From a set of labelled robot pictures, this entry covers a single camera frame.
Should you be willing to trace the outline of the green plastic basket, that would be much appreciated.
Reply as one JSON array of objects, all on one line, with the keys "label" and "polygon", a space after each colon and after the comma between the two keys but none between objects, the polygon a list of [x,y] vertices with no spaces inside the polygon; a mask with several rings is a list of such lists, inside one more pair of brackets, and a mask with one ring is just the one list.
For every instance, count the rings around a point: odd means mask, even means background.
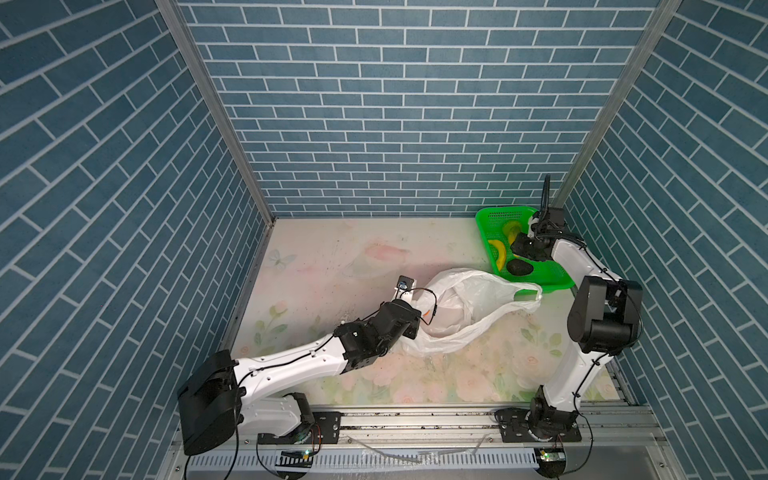
[{"label": "green plastic basket", "polygon": [[526,237],[536,209],[526,206],[487,207],[475,216],[490,262],[490,272],[510,282],[538,285],[544,293],[569,290],[574,281],[557,262],[539,255],[534,260],[516,253],[518,234]]}]

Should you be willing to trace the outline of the green fruit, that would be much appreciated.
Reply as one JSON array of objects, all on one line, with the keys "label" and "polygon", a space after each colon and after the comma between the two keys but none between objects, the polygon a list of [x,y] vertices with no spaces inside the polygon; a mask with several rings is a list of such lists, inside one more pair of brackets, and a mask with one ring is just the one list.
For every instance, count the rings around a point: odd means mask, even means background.
[{"label": "green fruit", "polygon": [[510,243],[513,243],[517,236],[522,232],[522,225],[517,220],[507,221],[502,226],[502,234],[509,239]]}]

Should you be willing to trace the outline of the dark avocado fruit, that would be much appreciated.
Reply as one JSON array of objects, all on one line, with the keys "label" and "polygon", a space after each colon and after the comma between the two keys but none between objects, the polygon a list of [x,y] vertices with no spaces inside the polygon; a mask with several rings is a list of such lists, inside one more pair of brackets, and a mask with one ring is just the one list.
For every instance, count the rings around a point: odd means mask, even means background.
[{"label": "dark avocado fruit", "polygon": [[506,269],[512,276],[524,277],[533,273],[534,266],[521,258],[514,258],[507,262]]}]

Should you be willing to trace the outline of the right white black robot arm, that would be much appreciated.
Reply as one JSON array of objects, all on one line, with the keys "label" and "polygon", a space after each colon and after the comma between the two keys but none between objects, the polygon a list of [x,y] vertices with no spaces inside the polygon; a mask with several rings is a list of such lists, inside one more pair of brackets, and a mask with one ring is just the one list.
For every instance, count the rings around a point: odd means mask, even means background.
[{"label": "right white black robot arm", "polygon": [[512,234],[512,257],[506,264],[510,274],[521,277],[553,261],[578,288],[567,316],[573,346],[530,404],[529,429],[542,438],[574,427],[582,391],[598,368],[638,340],[643,296],[639,283],[613,273],[596,259],[584,239],[568,230],[564,210],[550,204],[550,182],[547,175],[528,231]]}]

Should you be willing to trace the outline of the white plastic bag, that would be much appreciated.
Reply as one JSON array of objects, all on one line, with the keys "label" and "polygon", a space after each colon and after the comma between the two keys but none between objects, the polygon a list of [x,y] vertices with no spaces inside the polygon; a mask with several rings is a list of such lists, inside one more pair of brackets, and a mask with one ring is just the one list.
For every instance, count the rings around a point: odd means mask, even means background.
[{"label": "white plastic bag", "polygon": [[532,283],[510,282],[496,275],[469,268],[445,270],[425,287],[413,290],[409,303],[422,315],[414,340],[403,338],[397,347],[405,354],[428,357],[454,353],[478,339],[508,314],[532,313],[538,309],[542,289]]}]

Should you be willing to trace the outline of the yellow banana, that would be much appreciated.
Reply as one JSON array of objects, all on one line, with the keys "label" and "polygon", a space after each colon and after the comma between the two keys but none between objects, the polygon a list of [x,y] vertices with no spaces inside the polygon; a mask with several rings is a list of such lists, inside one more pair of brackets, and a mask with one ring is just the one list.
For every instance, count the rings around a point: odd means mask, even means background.
[{"label": "yellow banana", "polygon": [[496,252],[495,269],[501,272],[506,266],[507,262],[507,247],[499,240],[491,239],[488,241],[488,245]]}]

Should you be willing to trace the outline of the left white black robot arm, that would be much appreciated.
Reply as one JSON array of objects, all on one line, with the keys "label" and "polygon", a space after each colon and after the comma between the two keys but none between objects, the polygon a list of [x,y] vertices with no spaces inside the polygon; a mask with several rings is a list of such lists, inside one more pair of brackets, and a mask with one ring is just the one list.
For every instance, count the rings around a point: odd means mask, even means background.
[{"label": "left white black robot arm", "polygon": [[301,383],[372,365],[403,337],[414,339],[422,314],[404,299],[384,302],[371,315],[337,326],[321,339],[260,357],[212,354],[177,392],[184,454],[208,452],[242,425],[277,438],[302,436],[314,423],[306,396],[286,393]]}]

